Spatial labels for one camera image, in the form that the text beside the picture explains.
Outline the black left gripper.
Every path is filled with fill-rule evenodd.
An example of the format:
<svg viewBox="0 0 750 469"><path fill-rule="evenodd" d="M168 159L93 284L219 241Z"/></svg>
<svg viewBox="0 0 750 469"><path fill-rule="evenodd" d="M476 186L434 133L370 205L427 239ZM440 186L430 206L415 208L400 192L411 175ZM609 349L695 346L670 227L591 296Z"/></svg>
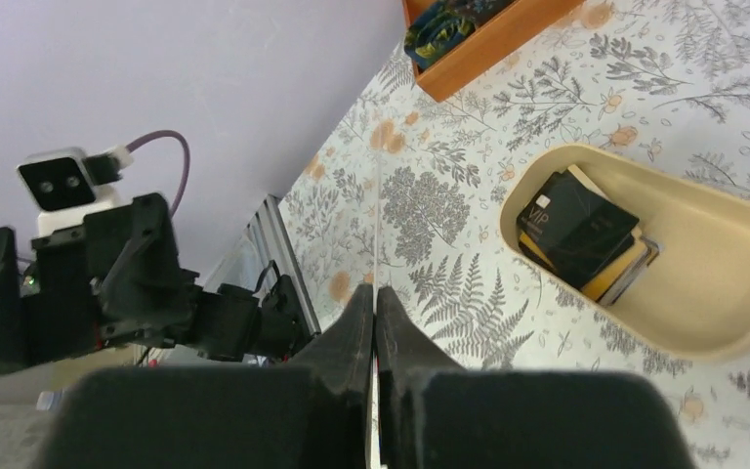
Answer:
<svg viewBox="0 0 750 469"><path fill-rule="evenodd" d="M15 231L0 228L0 375L28 368L29 359L57 362L128 342L157 347L188 336L195 275L180 266L161 194L88 214L31 246L40 289L21 303Z"/></svg>

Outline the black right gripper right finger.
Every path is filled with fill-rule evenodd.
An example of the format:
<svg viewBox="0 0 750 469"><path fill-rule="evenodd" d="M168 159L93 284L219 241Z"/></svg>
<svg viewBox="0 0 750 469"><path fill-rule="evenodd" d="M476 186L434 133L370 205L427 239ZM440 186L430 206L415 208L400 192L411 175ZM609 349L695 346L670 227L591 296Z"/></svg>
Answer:
<svg viewBox="0 0 750 469"><path fill-rule="evenodd" d="M625 372L478 371L448 356L395 291L377 294L380 450L391 468L689 468L669 406Z"/></svg>

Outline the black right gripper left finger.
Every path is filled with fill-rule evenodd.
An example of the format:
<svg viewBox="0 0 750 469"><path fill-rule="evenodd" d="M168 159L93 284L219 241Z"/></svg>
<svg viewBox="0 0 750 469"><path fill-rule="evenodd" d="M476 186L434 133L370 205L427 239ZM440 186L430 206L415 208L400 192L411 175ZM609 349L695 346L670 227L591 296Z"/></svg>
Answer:
<svg viewBox="0 0 750 469"><path fill-rule="evenodd" d="M117 367L79 381L36 468L364 468L373 292L288 362Z"/></svg>

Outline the white VIP card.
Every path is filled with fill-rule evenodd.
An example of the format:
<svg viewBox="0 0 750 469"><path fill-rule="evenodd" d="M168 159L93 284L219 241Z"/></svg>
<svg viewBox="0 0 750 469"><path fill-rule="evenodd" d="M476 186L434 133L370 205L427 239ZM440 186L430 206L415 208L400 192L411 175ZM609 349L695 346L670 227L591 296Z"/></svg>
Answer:
<svg viewBox="0 0 750 469"><path fill-rule="evenodd" d="M382 191L382 177L383 177L383 159L379 157L375 163L375 183L376 189L374 192L375 204L374 204L374 227L373 227L373 266L372 266L372 291L373 291L373 315L377 316L377 294L379 290L379 269L380 269L380 234L381 234L381 191ZM372 388L370 393L371 411L370 411L370 463L369 468L380 469L384 468L381 461L381 446L380 446L380 417L379 417L379 365L376 353L372 355Z"/></svg>

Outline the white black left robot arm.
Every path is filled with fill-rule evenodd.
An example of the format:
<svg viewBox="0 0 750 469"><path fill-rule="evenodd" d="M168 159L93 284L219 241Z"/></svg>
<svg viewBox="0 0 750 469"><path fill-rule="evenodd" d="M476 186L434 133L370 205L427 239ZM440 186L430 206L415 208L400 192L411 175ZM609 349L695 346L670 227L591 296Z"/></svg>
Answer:
<svg viewBox="0 0 750 469"><path fill-rule="evenodd" d="M221 362L294 356L312 339L293 279L270 292L207 291L183 269L165 198L151 193L32 242L23 292L15 233L0 228L0 375L98 351L186 346Z"/></svg>

